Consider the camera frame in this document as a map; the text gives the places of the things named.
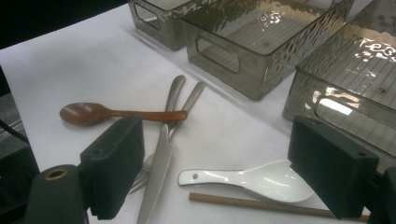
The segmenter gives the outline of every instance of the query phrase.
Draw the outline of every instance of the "ceramic soup spoon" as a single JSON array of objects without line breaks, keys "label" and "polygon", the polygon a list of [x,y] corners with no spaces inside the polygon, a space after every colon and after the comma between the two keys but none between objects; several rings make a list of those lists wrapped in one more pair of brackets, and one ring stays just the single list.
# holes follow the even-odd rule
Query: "ceramic soup spoon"
[{"label": "ceramic soup spoon", "polygon": [[246,171],[187,170],[180,173],[178,184],[236,185],[275,201],[297,203],[311,197],[314,191],[290,165],[290,161],[283,160]]}]

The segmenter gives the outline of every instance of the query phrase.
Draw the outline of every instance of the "wooden chopstick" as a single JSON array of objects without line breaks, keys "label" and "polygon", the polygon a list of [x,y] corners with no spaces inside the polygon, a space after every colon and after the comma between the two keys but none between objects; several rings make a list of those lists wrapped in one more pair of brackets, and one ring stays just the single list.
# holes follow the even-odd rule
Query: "wooden chopstick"
[{"label": "wooden chopstick", "polygon": [[[262,210],[270,210],[276,212],[285,212],[285,213],[293,213],[293,214],[301,214],[301,215],[309,215],[315,217],[334,217],[331,211],[323,210],[318,208],[308,208],[308,207],[300,207],[295,205],[283,204],[283,203],[268,203],[268,202],[258,202],[251,201],[245,199],[236,199],[208,194],[200,194],[200,193],[190,193],[189,197],[190,201],[201,202],[201,203],[216,203],[222,205],[230,205],[230,206],[238,206],[238,207],[247,207],[247,208],[256,208]],[[358,218],[348,218],[349,220],[367,222],[369,216],[362,215]]]}]

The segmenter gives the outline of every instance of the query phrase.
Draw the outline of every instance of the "storage bin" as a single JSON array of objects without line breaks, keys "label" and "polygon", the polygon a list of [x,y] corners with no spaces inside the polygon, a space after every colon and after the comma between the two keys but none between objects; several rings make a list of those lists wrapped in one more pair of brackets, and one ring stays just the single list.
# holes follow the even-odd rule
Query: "storage bin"
[{"label": "storage bin", "polygon": [[187,14],[189,61],[260,100],[338,31],[352,0],[223,0]]},{"label": "storage bin", "polygon": [[183,48],[181,18],[214,0],[129,0],[134,26],[171,50]]},{"label": "storage bin", "polygon": [[396,165],[394,1],[374,1],[297,66],[284,116],[325,120]]}]

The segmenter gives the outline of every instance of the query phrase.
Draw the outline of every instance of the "utensil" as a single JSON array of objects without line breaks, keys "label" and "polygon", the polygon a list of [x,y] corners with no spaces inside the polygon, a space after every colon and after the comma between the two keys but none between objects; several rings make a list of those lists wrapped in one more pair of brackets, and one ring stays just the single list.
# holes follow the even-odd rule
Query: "utensil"
[{"label": "utensil", "polygon": [[134,183],[131,186],[129,194],[133,194],[138,190],[146,186],[149,179],[149,171],[151,170],[152,160],[154,159],[154,154],[150,155],[144,162],[142,170],[137,174],[134,179]]},{"label": "utensil", "polygon": [[[178,76],[174,79],[171,90],[169,91],[168,100],[165,111],[171,111],[175,107],[178,92],[184,82],[183,76]],[[183,110],[190,110],[193,103],[196,101],[205,84],[197,83],[194,90],[191,92],[189,99],[183,105]],[[143,196],[142,205],[140,206],[139,217],[137,224],[148,223],[149,217],[154,210],[155,204],[160,196],[163,182],[166,178],[166,173],[172,157],[172,146],[169,143],[174,130],[178,127],[177,123],[164,123],[161,127],[160,138],[158,140],[157,148],[155,150],[153,164],[148,176],[148,184],[146,186],[145,194]]]},{"label": "utensil", "polygon": [[97,123],[109,117],[126,117],[141,115],[143,119],[154,121],[177,121],[187,118],[187,111],[143,112],[111,110],[96,103],[74,103],[63,107],[61,118],[71,124],[84,126]]},{"label": "utensil", "polygon": [[308,184],[290,168],[288,160],[273,161],[246,171],[182,171],[179,185],[220,183],[243,187],[282,203],[297,203],[314,194]]},{"label": "utensil", "polygon": [[[190,201],[201,202],[201,203],[216,203],[216,204],[223,204],[230,206],[256,208],[256,209],[269,210],[275,212],[308,215],[314,217],[334,217],[332,212],[329,210],[294,206],[283,203],[258,202],[258,201],[221,197],[221,196],[200,194],[200,193],[190,193],[189,199]],[[369,220],[369,216],[362,215],[361,217],[358,218],[348,218],[348,219],[366,223]]]}]

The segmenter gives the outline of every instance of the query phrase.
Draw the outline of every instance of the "metal fork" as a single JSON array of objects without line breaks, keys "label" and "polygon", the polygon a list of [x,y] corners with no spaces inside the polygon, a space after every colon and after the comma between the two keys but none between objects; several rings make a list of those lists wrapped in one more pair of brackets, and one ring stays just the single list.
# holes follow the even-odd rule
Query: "metal fork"
[{"label": "metal fork", "polygon": [[[189,98],[187,99],[186,103],[183,105],[182,110],[190,111],[196,100],[198,99],[199,95],[203,91],[205,87],[204,82],[198,82],[194,89],[192,90]],[[169,125],[169,138],[173,135],[175,129],[180,125],[181,122],[174,122],[170,123]],[[154,154],[150,155],[143,163],[143,168],[137,174],[134,183],[131,187],[131,190],[129,194],[133,194],[137,192],[138,190],[142,189],[143,187],[146,186],[147,181],[149,179],[149,171],[151,168],[152,160],[154,158]]]}]

